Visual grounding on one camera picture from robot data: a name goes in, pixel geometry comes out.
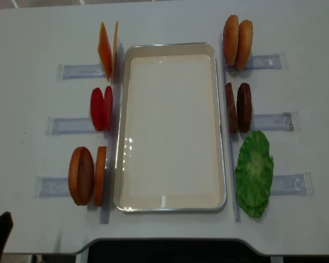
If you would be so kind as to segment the bun slice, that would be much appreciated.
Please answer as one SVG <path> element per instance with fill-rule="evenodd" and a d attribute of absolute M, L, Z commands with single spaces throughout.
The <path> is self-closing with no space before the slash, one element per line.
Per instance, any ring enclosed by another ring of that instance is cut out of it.
<path fill-rule="evenodd" d="M 107 147 L 98 147 L 97 161 L 95 166 L 95 177 L 94 177 L 94 205 L 101 207 L 103 198 L 103 187 L 104 187 L 104 174 L 106 165 L 106 154 Z"/>
<path fill-rule="evenodd" d="M 77 205 L 87 205 L 94 189 L 94 163 L 84 146 L 77 147 L 72 153 L 68 183 L 73 201 Z"/>

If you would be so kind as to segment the right red tomato slice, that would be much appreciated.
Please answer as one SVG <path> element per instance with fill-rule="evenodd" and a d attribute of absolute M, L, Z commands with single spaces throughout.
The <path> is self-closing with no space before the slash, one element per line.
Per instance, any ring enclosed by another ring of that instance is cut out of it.
<path fill-rule="evenodd" d="M 107 86 L 104 94 L 103 105 L 103 120 L 104 127 L 107 131 L 111 129 L 111 116 L 112 116 L 113 96 L 111 86 Z"/>

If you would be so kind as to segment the red tomato slice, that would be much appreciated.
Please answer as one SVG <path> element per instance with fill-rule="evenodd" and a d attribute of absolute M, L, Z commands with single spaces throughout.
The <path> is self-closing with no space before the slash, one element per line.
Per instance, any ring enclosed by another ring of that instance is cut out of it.
<path fill-rule="evenodd" d="M 93 89 L 90 98 L 90 115 L 95 130 L 99 132 L 104 130 L 103 103 L 104 98 L 100 88 Z"/>
<path fill-rule="evenodd" d="M 111 116 L 112 116 L 113 96 L 111 86 L 107 86 L 104 94 L 103 105 L 103 120 L 104 127 L 107 131 L 111 129 Z"/>

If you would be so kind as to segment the left brown meat patty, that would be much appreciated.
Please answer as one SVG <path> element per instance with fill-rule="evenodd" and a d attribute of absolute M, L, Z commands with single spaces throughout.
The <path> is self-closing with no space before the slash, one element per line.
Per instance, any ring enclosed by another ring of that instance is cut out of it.
<path fill-rule="evenodd" d="M 229 114 L 230 132 L 232 134 L 236 134 L 239 129 L 237 125 L 237 113 L 235 107 L 234 93 L 232 91 L 232 85 L 230 82 L 225 85 L 225 95 Z"/>

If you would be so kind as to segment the left red tomato slice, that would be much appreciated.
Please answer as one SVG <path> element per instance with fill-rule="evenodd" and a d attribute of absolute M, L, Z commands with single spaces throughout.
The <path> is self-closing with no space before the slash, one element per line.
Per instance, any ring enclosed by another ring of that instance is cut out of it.
<path fill-rule="evenodd" d="M 95 130 L 99 132 L 104 130 L 103 103 L 104 98 L 100 88 L 93 89 L 90 98 L 90 115 Z"/>

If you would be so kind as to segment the right dark meat patty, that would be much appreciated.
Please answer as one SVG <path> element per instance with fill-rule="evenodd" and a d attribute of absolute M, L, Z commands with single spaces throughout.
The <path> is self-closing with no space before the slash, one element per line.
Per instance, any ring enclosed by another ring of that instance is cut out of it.
<path fill-rule="evenodd" d="M 252 99 L 248 83 L 242 83 L 237 93 L 237 123 L 239 132 L 247 133 L 252 120 Z"/>

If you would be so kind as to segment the green lettuce leaf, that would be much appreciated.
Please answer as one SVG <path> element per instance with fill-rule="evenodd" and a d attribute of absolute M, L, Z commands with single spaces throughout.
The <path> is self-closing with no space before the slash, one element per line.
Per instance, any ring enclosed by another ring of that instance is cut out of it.
<path fill-rule="evenodd" d="M 237 202 L 250 217 L 261 218 L 269 203 L 274 175 L 270 143 L 262 131 L 255 130 L 240 147 L 235 168 Z"/>

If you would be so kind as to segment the right orange cheese slice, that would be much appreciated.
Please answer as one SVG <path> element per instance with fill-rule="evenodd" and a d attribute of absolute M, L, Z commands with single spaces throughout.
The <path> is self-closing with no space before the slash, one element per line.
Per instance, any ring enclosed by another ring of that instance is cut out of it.
<path fill-rule="evenodd" d="M 113 53 L 112 53 L 112 81 L 115 79 L 115 69 L 116 69 L 116 56 L 117 56 L 117 41 L 118 41 L 118 21 L 115 25 L 115 34 L 114 34 L 114 45 L 113 45 Z"/>

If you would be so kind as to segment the orange cheese slice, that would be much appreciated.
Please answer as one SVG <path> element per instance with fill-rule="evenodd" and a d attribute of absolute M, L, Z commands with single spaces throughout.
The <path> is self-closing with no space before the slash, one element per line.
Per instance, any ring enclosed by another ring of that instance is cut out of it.
<path fill-rule="evenodd" d="M 117 41 L 118 41 L 118 21 L 115 25 L 115 34 L 114 34 L 114 45 L 113 45 L 113 53 L 112 53 L 112 81 L 115 79 L 115 69 L 116 69 L 116 56 L 117 56 Z"/>
<path fill-rule="evenodd" d="M 106 28 L 102 22 L 99 31 L 98 54 L 108 81 L 112 76 L 112 52 Z"/>

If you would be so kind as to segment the left orange cheese slice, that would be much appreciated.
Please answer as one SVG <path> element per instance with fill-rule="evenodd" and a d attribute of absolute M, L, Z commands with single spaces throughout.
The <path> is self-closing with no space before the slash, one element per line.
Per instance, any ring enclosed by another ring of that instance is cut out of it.
<path fill-rule="evenodd" d="M 98 54 L 108 81 L 112 76 L 112 52 L 106 28 L 102 22 L 99 31 Z"/>

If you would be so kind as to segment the clear holder by cheese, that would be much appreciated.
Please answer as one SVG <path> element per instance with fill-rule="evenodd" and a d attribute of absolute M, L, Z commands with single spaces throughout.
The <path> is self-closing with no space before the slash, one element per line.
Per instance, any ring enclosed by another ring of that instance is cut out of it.
<path fill-rule="evenodd" d="M 60 79 L 105 78 L 105 72 L 99 64 L 91 65 L 59 65 Z"/>

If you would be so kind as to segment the clear holder by tomato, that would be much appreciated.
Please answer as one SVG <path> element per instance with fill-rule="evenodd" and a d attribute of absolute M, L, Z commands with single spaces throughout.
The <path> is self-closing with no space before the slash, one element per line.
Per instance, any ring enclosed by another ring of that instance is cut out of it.
<path fill-rule="evenodd" d="M 47 119 L 46 135 L 91 134 L 97 133 L 89 118 L 53 118 Z"/>

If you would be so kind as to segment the clear holder by patties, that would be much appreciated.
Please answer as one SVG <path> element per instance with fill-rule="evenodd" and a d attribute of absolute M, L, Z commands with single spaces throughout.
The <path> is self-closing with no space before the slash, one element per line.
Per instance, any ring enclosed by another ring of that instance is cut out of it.
<path fill-rule="evenodd" d="M 297 111 L 278 114 L 254 115 L 250 130 L 300 131 Z"/>

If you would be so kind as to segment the clear holder by bun slices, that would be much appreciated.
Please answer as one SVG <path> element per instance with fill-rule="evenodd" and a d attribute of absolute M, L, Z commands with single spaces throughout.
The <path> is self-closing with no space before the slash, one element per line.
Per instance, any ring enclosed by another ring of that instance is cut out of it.
<path fill-rule="evenodd" d="M 71 197 L 68 178 L 36 177 L 34 197 Z"/>

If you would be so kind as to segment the clear holder by lettuce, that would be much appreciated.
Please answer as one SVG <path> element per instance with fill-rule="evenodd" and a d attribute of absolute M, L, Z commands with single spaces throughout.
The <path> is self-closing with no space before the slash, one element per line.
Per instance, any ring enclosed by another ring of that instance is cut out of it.
<path fill-rule="evenodd" d="M 270 195 L 313 195 L 313 182 L 311 173 L 299 173 L 294 175 L 277 175 L 273 177 Z"/>

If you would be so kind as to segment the white rectangular metal tray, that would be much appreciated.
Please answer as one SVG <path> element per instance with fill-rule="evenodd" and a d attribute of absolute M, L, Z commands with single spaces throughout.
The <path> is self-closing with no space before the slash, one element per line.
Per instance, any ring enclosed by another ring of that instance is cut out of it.
<path fill-rule="evenodd" d="M 115 206 L 125 213 L 220 209 L 226 186 L 213 47 L 133 46 L 122 61 Z"/>

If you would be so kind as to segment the clear holder by top buns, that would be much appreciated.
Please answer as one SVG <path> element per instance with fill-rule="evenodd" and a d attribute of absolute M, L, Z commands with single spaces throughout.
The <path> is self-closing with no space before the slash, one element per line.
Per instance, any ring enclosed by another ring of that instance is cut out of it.
<path fill-rule="evenodd" d="M 285 53 L 270 55 L 250 55 L 243 71 L 250 70 L 285 70 L 287 62 Z"/>

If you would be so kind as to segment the left sesame top bun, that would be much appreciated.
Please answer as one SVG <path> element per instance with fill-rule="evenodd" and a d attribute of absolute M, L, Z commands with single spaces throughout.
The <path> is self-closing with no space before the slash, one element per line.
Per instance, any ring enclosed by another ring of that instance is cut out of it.
<path fill-rule="evenodd" d="M 225 22 L 223 29 L 223 50 L 225 61 L 233 66 L 236 60 L 239 42 L 239 19 L 237 15 L 231 15 Z"/>

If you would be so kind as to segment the right top bun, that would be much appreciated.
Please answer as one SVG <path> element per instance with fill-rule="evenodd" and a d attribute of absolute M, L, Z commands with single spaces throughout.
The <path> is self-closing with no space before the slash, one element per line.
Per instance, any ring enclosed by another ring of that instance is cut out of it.
<path fill-rule="evenodd" d="M 235 67 L 242 71 L 249 59 L 253 41 L 253 24 L 250 20 L 244 20 L 239 25 L 239 42 L 235 60 Z"/>

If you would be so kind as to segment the left clear acrylic rail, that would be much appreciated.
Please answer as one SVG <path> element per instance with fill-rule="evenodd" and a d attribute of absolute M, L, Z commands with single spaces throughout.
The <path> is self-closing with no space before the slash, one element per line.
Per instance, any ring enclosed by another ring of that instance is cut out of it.
<path fill-rule="evenodd" d="M 113 106 L 111 115 L 111 129 L 108 133 L 106 168 L 104 174 L 103 202 L 101 206 L 100 223 L 108 224 L 110 211 L 114 206 L 114 177 L 117 164 L 117 149 L 120 135 L 120 118 L 123 100 L 124 47 L 117 40 L 116 72 L 113 83 Z"/>

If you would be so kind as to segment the clear acrylic rail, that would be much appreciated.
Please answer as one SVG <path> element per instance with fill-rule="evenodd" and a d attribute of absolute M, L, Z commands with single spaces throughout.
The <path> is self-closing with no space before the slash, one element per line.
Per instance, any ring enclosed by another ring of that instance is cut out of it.
<path fill-rule="evenodd" d="M 241 221 L 240 207 L 236 199 L 236 181 L 235 181 L 235 156 L 234 156 L 234 147 L 232 145 L 232 136 L 230 132 L 230 121 L 229 121 L 229 109 L 228 102 L 225 92 L 226 85 L 226 63 L 223 52 L 223 31 L 220 33 L 220 63 L 221 63 L 221 76 L 222 76 L 222 86 L 223 86 L 223 96 L 225 102 L 225 119 L 226 119 L 226 129 L 228 131 L 228 157 L 229 157 L 229 169 L 230 169 L 230 181 L 231 181 L 231 191 L 232 191 L 232 206 L 234 211 L 234 220 L 235 222 Z"/>
<path fill-rule="evenodd" d="M 123 100 L 124 47 L 117 40 L 116 72 L 113 83 L 113 106 L 111 115 L 111 129 L 108 133 L 106 168 L 104 174 L 103 202 L 101 206 L 100 223 L 108 224 L 110 211 L 114 206 L 114 177 L 117 164 L 117 149 L 120 135 L 120 118 Z"/>

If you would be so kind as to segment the right clear acrylic rail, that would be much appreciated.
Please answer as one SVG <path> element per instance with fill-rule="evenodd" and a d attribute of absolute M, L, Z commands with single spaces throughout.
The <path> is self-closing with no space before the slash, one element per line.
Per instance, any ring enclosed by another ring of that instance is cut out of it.
<path fill-rule="evenodd" d="M 228 102 L 225 92 L 226 85 L 226 63 L 223 52 L 223 31 L 220 33 L 220 63 L 221 63 L 221 76 L 222 76 L 222 86 L 223 86 L 223 96 L 225 102 L 225 119 L 226 119 L 226 129 L 228 131 L 228 157 L 229 157 L 229 169 L 230 169 L 230 181 L 231 181 L 231 191 L 232 191 L 232 206 L 234 211 L 234 220 L 235 222 L 241 221 L 240 207 L 236 199 L 236 181 L 235 181 L 235 156 L 234 156 L 234 147 L 232 145 L 232 136 L 230 132 L 230 121 L 229 121 L 229 109 Z"/>

